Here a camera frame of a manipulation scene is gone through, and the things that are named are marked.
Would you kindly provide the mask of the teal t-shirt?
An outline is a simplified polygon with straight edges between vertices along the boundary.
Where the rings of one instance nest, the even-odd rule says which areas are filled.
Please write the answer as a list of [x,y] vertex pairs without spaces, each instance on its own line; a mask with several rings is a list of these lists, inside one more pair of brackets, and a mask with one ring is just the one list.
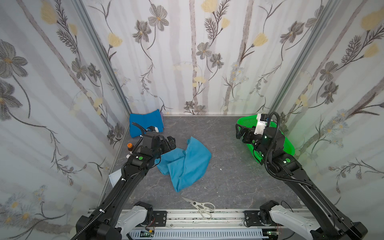
[[185,150],[176,148],[155,160],[158,170],[170,176],[176,192],[200,180],[212,159],[212,154],[199,140],[191,137]]

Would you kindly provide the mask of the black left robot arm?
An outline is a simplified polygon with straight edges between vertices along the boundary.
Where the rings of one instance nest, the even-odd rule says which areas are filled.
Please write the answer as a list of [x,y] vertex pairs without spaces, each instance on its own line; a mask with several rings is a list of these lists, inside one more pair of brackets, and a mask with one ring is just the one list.
[[165,138],[157,132],[144,132],[131,149],[121,168],[121,177],[109,195],[91,213],[81,216],[76,223],[74,240],[121,240],[132,228],[150,220],[148,204],[140,203],[131,210],[127,220],[120,220],[125,202],[137,185],[155,166],[155,161],[176,148],[175,138]]

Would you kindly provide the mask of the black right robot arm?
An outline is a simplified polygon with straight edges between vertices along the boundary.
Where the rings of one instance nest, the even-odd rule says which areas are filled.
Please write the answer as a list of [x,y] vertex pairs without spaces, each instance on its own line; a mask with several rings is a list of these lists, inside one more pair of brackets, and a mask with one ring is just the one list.
[[260,207],[258,216],[246,214],[245,225],[259,220],[263,226],[284,226],[306,240],[362,240],[368,229],[343,214],[313,183],[293,156],[293,146],[280,130],[278,113],[257,114],[240,118],[236,138],[252,150],[253,157],[276,180],[283,181],[305,204],[315,220],[310,221],[276,201]]

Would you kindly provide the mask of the green plastic basket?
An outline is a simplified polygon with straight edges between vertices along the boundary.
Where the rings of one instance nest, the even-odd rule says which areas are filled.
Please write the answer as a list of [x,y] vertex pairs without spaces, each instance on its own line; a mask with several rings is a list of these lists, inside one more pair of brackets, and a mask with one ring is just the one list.
[[[255,128],[257,124],[257,115],[242,117],[238,119],[237,124],[243,125],[247,128]],[[258,146],[246,144],[254,159],[260,164],[263,163],[264,156],[267,154],[268,149],[272,149],[273,157],[277,157],[280,154],[295,155],[295,148],[293,144],[283,134],[282,130],[279,130],[279,133],[276,134],[276,127],[277,121],[270,120],[269,116],[260,144]]]

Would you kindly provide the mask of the brown bottle orange cap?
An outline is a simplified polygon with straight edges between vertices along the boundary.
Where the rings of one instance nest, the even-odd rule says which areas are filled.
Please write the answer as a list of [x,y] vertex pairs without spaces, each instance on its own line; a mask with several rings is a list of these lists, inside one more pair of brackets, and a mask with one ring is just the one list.
[[132,152],[134,149],[134,145],[132,143],[127,144],[128,151]]

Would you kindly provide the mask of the folded blue t-shirt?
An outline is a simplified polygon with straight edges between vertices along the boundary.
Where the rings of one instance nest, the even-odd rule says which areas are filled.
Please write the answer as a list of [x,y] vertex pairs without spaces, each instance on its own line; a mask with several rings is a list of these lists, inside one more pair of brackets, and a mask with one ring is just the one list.
[[152,113],[139,115],[139,114],[131,114],[130,116],[130,136],[131,138],[135,138],[141,135],[141,130],[134,126],[133,123],[139,124],[144,129],[147,129],[150,126],[156,127],[159,132],[163,132],[164,123],[162,114],[159,110],[155,110]]

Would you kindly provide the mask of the white paper sheet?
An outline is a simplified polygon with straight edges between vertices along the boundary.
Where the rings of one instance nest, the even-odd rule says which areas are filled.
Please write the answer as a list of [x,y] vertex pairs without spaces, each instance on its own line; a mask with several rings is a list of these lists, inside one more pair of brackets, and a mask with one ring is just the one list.
[[121,176],[122,176],[121,170],[116,170],[113,173],[109,174],[109,180],[112,187],[114,187],[118,183]]

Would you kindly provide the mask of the black rail bracket left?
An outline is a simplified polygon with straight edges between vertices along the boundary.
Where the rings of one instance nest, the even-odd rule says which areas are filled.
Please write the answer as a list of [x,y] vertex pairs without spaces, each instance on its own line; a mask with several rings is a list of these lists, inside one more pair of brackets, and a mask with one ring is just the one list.
[[151,220],[149,227],[157,228],[157,227],[165,227],[167,223],[167,211],[154,211],[153,219]]

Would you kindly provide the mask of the black rail bracket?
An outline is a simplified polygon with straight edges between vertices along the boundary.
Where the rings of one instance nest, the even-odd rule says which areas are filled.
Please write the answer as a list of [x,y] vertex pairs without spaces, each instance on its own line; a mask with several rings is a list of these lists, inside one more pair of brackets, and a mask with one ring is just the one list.
[[249,227],[261,227],[262,222],[260,219],[260,211],[244,211],[244,226]]
[[167,211],[154,211],[153,219],[151,220],[149,227],[157,228],[157,227],[165,227],[167,223]]

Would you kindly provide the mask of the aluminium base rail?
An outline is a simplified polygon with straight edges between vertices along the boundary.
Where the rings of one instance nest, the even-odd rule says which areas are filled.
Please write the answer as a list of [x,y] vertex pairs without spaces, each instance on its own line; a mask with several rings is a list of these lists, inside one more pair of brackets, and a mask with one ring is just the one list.
[[[124,210],[120,220],[127,220],[131,210]],[[320,225],[308,209],[286,209],[281,205],[272,208],[269,214],[260,211],[261,227],[245,227],[244,211],[240,209],[217,209],[211,220],[202,218],[197,210],[167,211],[165,227],[149,227],[150,220],[137,225],[126,234],[124,240],[310,240],[311,231]]]

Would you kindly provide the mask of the white handled scissors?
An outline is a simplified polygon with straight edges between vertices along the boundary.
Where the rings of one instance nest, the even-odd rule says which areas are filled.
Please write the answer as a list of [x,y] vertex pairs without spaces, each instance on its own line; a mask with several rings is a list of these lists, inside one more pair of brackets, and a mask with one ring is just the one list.
[[212,213],[216,210],[216,207],[214,204],[209,202],[201,203],[185,197],[182,197],[182,199],[188,202],[194,208],[196,208],[203,219],[211,220],[213,218]]

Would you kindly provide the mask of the black rail bracket right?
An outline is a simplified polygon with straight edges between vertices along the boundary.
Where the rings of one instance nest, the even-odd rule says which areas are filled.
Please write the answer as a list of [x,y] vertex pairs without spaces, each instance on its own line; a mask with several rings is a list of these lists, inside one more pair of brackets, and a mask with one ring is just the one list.
[[261,227],[262,222],[260,219],[260,211],[244,211],[244,226],[249,227]]

